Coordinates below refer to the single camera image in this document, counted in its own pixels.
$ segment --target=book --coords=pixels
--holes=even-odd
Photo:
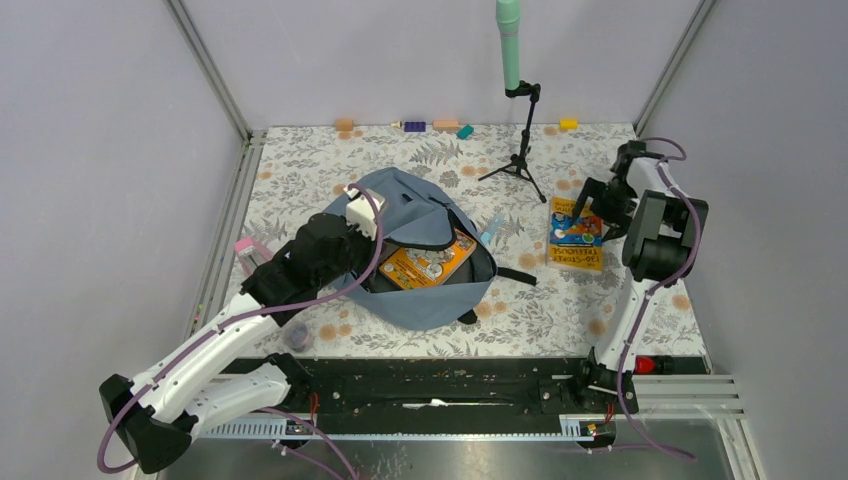
[[[603,223],[583,207],[580,217],[571,218],[575,200],[551,200],[548,231],[548,265],[572,270],[600,272],[603,269]]]
[[[456,241],[445,250],[401,247],[380,265],[380,272],[404,290],[445,283],[477,248],[476,240],[455,230]]]

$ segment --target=backpack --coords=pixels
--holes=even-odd
[[[496,275],[536,284],[532,275],[499,269],[474,223],[435,184],[394,167],[369,173],[357,183],[386,200],[382,212],[385,246],[371,278],[348,297],[387,322],[409,330],[429,330],[454,320],[471,324],[477,321],[473,308]],[[349,201],[342,194],[324,212],[344,215]],[[379,272],[379,265],[398,248],[440,251],[450,247],[456,241],[455,229],[473,237],[477,246],[442,285],[404,290]],[[353,280],[348,273],[333,286],[340,289]]]

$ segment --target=black tripod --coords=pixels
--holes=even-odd
[[[539,200],[541,200],[542,203],[546,203],[548,200],[544,195],[542,195],[542,191],[539,190],[539,186],[536,185],[536,181],[533,180],[533,176],[530,175],[530,170],[527,169],[527,154],[530,153],[530,147],[528,146],[530,143],[530,124],[533,123],[533,111],[536,109],[536,102],[539,101],[539,94],[541,92],[541,85],[538,83],[530,85],[524,80],[519,82],[518,88],[506,91],[506,96],[509,98],[530,96],[530,113],[527,115],[527,126],[521,132],[521,148],[518,150],[517,154],[513,153],[512,156],[509,157],[508,164],[491,173],[483,175],[477,180],[485,180],[498,172],[508,173],[513,177],[518,177],[532,183],[536,188],[536,193],[539,194]]]

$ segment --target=floral tablecloth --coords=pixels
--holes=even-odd
[[[297,316],[315,337],[304,353],[318,357],[583,356],[612,317],[624,277],[621,241],[605,244],[604,271],[573,273],[545,265],[549,204],[533,187],[504,174],[478,182],[518,150],[518,125],[475,126],[466,140],[392,127],[274,127],[268,131],[242,236],[280,248],[306,220],[371,171],[396,166],[438,184],[484,228],[499,211],[506,221],[490,246],[498,263],[538,277],[537,287],[497,278],[475,308],[474,325],[453,322],[425,332],[403,330],[348,299]],[[560,132],[534,126],[530,171],[548,196],[576,197],[586,177],[607,179],[616,148],[633,139],[628,124],[581,125]],[[244,273],[236,263],[227,301]],[[282,331],[246,356],[286,351]],[[702,355],[703,340],[683,285],[672,287],[650,319],[643,354]]]

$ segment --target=wooden block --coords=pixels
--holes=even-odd
[[[350,117],[337,118],[336,119],[336,131],[337,132],[352,132],[353,131],[353,119]]]
[[[437,132],[456,132],[459,130],[457,120],[436,120],[433,122],[433,130]]]

